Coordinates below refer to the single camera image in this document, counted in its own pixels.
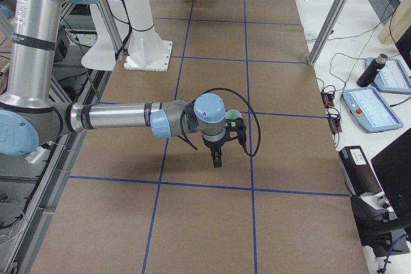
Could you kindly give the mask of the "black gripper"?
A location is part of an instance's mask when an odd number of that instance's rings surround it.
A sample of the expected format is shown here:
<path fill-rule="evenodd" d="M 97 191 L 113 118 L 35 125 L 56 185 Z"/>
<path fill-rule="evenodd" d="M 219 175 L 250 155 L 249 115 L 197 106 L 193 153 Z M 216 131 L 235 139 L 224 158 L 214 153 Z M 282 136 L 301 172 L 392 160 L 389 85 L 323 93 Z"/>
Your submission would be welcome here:
<path fill-rule="evenodd" d="M 202 134 L 202 139 L 206 147 L 211 151 L 213 160 L 213 167 L 222 167 L 222 150 L 221 147 L 224 144 L 224 136 L 222 135 L 206 135 Z"/>

